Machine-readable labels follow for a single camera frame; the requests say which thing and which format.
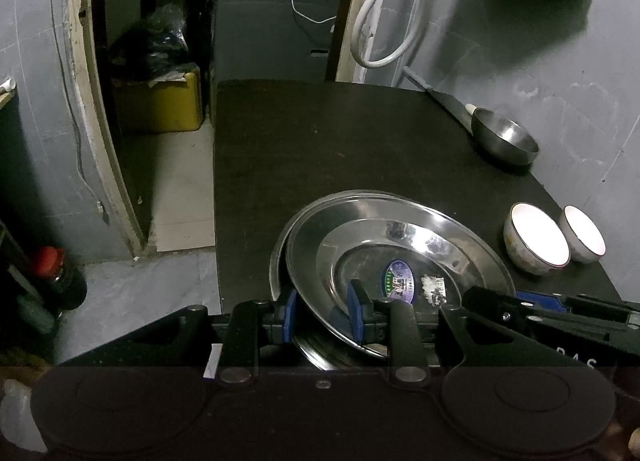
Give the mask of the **steel plate with sticker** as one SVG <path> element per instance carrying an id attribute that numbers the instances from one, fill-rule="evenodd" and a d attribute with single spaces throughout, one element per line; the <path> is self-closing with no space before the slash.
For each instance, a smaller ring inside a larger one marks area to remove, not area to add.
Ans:
<path id="1" fill-rule="evenodd" d="M 285 260 L 295 290 L 320 325 L 373 357 L 386 351 L 381 340 L 359 340 L 352 332 L 352 283 L 372 301 L 412 305 L 421 323 L 436 322 L 440 305 L 459 305 L 473 287 L 515 293 L 502 259 L 472 230 L 382 191 L 342 191 L 305 207 L 286 238 Z"/>

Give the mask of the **white door frame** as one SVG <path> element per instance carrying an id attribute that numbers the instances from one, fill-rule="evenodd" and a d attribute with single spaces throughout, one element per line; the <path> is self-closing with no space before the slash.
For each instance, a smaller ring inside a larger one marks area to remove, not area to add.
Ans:
<path id="1" fill-rule="evenodd" d="M 145 236 L 120 171 L 106 117 L 96 62 L 92 0 L 67 0 L 68 62 L 82 120 L 82 131 L 100 177 L 105 212 L 124 239 L 131 256 L 145 247 Z"/>

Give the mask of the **red capped dark bottle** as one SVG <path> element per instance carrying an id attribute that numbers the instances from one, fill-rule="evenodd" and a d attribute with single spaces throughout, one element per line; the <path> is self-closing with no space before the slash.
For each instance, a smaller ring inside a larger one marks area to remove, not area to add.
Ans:
<path id="1" fill-rule="evenodd" d="M 63 249 L 43 247 L 37 254 L 34 273 L 43 300 L 57 311 L 73 311 L 85 302 L 87 285 Z"/>

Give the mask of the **right white ceramic bowl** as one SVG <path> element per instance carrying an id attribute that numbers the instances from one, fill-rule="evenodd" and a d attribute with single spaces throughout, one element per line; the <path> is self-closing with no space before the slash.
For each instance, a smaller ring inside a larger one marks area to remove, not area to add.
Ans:
<path id="1" fill-rule="evenodd" d="M 574 262 L 591 264 L 599 262 L 605 255 L 606 244 L 602 233 L 593 220 L 578 207 L 564 206 L 558 225 Z"/>

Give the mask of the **steel mixing bowl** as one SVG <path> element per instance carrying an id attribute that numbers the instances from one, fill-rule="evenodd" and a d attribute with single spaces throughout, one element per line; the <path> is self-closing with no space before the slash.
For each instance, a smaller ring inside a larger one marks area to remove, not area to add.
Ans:
<path id="1" fill-rule="evenodd" d="M 472 114 L 472 134 L 490 154 L 515 166 L 529 166 L 539 154 L 538 142 L 524 127 L 483 108 Z"/>

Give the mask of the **yellow bin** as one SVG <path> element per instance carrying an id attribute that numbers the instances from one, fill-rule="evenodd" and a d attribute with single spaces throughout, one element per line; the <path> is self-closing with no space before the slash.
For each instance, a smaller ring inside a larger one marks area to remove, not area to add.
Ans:
<path id="1" fill-rule="evenodd" d="M 179 68 L 148 85 L 149 124 L 154 132 L 194 132 L 203 123 L 200 69 Z"/>

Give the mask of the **white ceramic bowl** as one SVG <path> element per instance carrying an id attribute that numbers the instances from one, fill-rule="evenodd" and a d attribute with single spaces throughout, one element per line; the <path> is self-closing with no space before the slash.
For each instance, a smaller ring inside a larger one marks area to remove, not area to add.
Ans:
<path id="1" fill-rule="evenodd" d="M 570 262 L 570 248 L 558 224 L 529 203 L 511 206 L 503 225 L 503 240 L 511 261 L 534 276 L 558 271 Z"/>
<path id="2" fill-rule="evenodd" d="M 605 255 L 606 244 L 602 233 L 593 220 L 578 207 L 564 206 L 558 225 L 574 262 L 591 264 L 599 262 Z"/>

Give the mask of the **left white ceramic bowl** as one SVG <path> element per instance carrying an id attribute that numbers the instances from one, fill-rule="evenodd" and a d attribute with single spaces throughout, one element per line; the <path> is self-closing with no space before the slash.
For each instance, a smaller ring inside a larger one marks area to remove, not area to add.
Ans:
<path id="1" fill-rule="evenodd" d="M 529 203 L 511 206 L 503 225 L 503 240 L 511 261 L 534 276 L 558 271 L 570 262 L 570 248 L 558 224 Z"/>

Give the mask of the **dark cabinet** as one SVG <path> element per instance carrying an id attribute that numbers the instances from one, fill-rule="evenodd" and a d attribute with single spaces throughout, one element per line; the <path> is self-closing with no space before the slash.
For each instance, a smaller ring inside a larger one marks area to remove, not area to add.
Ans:
<path id="1" fill-rule="evenodd" d="M 340 0 L 216 0 L 213 79 L 326 78 Z"/>

